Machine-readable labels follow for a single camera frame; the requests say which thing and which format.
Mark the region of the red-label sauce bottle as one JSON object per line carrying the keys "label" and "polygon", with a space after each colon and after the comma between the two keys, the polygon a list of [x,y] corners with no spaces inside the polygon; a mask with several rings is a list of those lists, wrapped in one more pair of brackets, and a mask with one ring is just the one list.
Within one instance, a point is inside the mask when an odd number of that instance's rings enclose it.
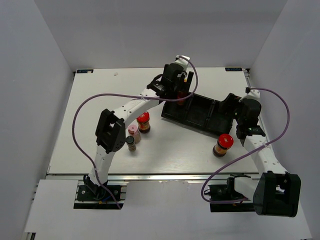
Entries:
{"label": "red-label sauce bottle", "polygon": [[[187,83],[187,78],[185,78],[179,86],[179,90],[177,92],[177,99],[182,99],[188,95],[188,91],[185,90],[186,83]],[[177,102],[179,106],[183,106],[184,103],[185,103],[185,100],[180,100]]]}

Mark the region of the red-lid sauce jar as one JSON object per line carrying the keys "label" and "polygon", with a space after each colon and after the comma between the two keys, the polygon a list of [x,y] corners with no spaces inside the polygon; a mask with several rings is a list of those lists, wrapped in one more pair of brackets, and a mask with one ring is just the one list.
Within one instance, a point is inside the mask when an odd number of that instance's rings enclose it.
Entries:
{"label": "red-lid sauce jar", "polygon": [[214,145],[212,151],[216,157],[223,157],[226,155],[228,149],[230,149],[234,144],[234,139],[229,134],[221,134],[218,139],[217,143]]}
{"label": "red-lid sauce jar", "polygon": [[136,118],[138,124],[138,130],[142,134],[147,134],[151,130],[150,126],[150,114],[148,111],[141,114],[139,117]]}

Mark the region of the pink-lid spice bottle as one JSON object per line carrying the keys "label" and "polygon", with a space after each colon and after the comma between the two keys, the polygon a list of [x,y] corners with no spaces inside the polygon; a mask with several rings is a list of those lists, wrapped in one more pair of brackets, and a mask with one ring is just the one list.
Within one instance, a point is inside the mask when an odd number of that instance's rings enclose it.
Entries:
{"label": "pink-lid spice bottle", "polygon": [[137,125],[131,124],[127,127],[128,134],[134,138],[134,142],[138,144],[141,141],[141,135]]}

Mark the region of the black-lid spice bottle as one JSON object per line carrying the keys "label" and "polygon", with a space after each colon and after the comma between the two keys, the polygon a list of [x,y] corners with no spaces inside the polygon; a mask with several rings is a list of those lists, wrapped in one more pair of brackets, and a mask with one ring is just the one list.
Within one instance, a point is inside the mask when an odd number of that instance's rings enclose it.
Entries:
{"label": "black-lid spice bottle", "polygon": [[131,135],[127,136],[125,139],[125,142],[130,152],[136,151],[137,147],[136,147],[135,139],[133,136]]}

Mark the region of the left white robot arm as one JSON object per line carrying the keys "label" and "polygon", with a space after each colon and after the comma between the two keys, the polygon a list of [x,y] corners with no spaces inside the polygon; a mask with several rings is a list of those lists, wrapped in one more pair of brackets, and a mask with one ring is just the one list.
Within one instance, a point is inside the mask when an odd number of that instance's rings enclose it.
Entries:
{"label": "left white robot arm", "polygon": [[191,96],[189,82],[192,77],[187,72],[190,65],[188,59],[180,56],[173,63],[166,64],[163,72],[157,75],[138,96],[129,96],[129,102],[114,110],[105,109],[101,112],[97,127],[96,154],[91,159],[93,165],[91,172],[84,178],[84,184],[88,188],[88,193],[94,199],[99,200],[105,193],[112,195],[112,191],[107,189],[108,173],[114,155],[126,143],[126,129],[134,120],[156,107],[160,103],[176,102],[178,92],[184,87],[187,95],[183,99]]}

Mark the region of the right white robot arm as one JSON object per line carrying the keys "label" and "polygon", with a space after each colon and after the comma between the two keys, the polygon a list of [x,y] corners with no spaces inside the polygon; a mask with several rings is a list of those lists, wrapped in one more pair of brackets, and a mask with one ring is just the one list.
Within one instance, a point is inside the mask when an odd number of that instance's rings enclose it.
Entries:
{"label": "right white robot arm", "polygon": [[239,100],[235,112],[236,136],[248,151],[258,173],[259,180],[247,175],[233,175],[227,179],[225,194],[228,200],[252,201],[258,215],[294,218],[298,212],[301,179],[289,173],[277,160],[267,143],[265,132],[258,124],[262,110],[258,89],[250,89]]}

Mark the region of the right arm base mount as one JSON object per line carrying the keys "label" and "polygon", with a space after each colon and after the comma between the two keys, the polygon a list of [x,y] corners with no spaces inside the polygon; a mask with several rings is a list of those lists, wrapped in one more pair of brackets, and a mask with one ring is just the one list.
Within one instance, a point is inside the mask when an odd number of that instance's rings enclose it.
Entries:
{"label": "right arm base mount", "polygon": [[210,204],[211,213],[245,213],[254,212],[254,205],[251,201],[240,201],[244,196],[235,191],[235,179],[248,179],[252,178],[245,174],[231,174],[225,184],[210,184],[208,189],[204,191],[204,195],[209,197],[210,201],[229,201],[238,200],[235,203],[228,204]]}

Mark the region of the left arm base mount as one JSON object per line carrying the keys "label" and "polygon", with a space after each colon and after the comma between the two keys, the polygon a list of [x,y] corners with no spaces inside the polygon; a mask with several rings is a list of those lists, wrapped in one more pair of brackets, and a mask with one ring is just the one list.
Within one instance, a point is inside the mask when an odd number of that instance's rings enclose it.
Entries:
{"label": "left arm base mount", "polygon": [[126,198],[124,185],[108,185],[105,188],[94,184],[88,175],[78,183],[73,208],[81,210],[120,210]]}

